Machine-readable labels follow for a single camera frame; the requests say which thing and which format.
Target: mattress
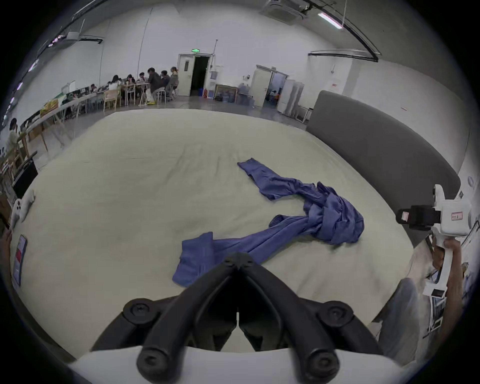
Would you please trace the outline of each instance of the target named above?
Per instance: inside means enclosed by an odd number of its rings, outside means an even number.
[[[18,293],[43,329],[75,357],[124,304],[179,294],[181,242],[267,228],[303,215],[303,199],[268,201],[237,166],[254,157],[284,177],[321,181],[363,215],[358,243],[311,237],[264,266],[299,296],[340,300],[369,323],[408,269],[412,245],[394,212],[345,160],[313,135],[222,112],[147,109],[113,113],[45,166],[36,200],[13,233],[28,239]]]

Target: wooden chair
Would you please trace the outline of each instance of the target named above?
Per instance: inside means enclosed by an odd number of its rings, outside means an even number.
[[[115,102],[114,104],[114,109],[115,111],[117,110],[117,98],[120,94],[120,90],[117,89],[112,89],[105,91],[104,96],[103,96],[103,111],[105,112],[105,105],[110,102]]]

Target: upholstered headboard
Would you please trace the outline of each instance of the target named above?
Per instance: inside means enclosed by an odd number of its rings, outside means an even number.
[[[396,213],[411,205],[433,204],[441,184],[454,199],[460,179],[447,161],[405,124],[350,97],[322,91],[307,126],[353,166]],[[406,231],[413,246],[426,232]]]

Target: person's hand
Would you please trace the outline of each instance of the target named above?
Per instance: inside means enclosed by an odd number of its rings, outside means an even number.
[[[447,287],[458,288],[462,285],[463,271],[462,271],[462,247],[458,240],[446,239],[443,243],[445,248],[453,251],[452,267],[450,268],[450,275],[448,277]],[[436,245],[436,238],[433,238],[433,267],[440,270],[444,264],[445,250]]]

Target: floor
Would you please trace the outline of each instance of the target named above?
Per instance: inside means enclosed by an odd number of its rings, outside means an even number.
[[[138,106],[128,106],[117,108],[117,111],[129,110],[129,109],[139,109]],[[204,109],[204,110],[213,110],[221,111],[227,113],[234,113],[240,115],[248,115],[253,117],[258,117],[261,119],[277,121],[289,126],[293,126],[302,130],[306,129],[306,125],[302,124],[300,121],[291,119],[287,116],[284,116],[277,112],[276,107],[265,103],[263,108],[254,108],[249,106],[237,105],[232,103],[222,103],[214,101],[211,99],[205,99],[197,96],[179,96],[177,99],[168,102],[165,105],[161,106],[148,106],[142,108],[185,108],[185,109]],[[75,126],[75,137],[81,136],[90,126],[95,124],[97,121],[103,117],[113,113],[112,110],[107,110],[105,113],[102,110],[90,112],[84,115],[81,115],[78,118],[77,123],[75,124],[73,120],[66,122],[66,130],[70,136],[73,136],[73,127]],[[53,136],[50,130],[44,132],[45,141],[48,146],[48,152],[45,150],[43,143],[40,137],[35,138],[28,144],[28,149],[30,153],[35,150],[38,151],[37,155],[34,157],[35,164],[39,172],[48,165],[48,163],[60,156],[61,153],[67,149],[72,140],[70,140],[65,134],[62,136],[64,145],[61,145],[59,141]],[[432,268],[432,258],[430,255],[430,250],[426,242],[421,243],[414,250],[414,253],[411,258],[411,267],[408,272],[407,277],[410,277],[414,280],[415,285],[418,291],[419,297],[419,313],[420,313],[420,337],[417,349],[417,360],[424,358],[429,353],[429,345],[431,342],[431,337],[423,338],[426,334],[428,327],[428,321],[430,316],[430,303],[426,296],[422,295],[424,277]],[[373,333],[374,336],[378,337],[378,334],[381,329],[379,323],[371,323],[368,328]]]

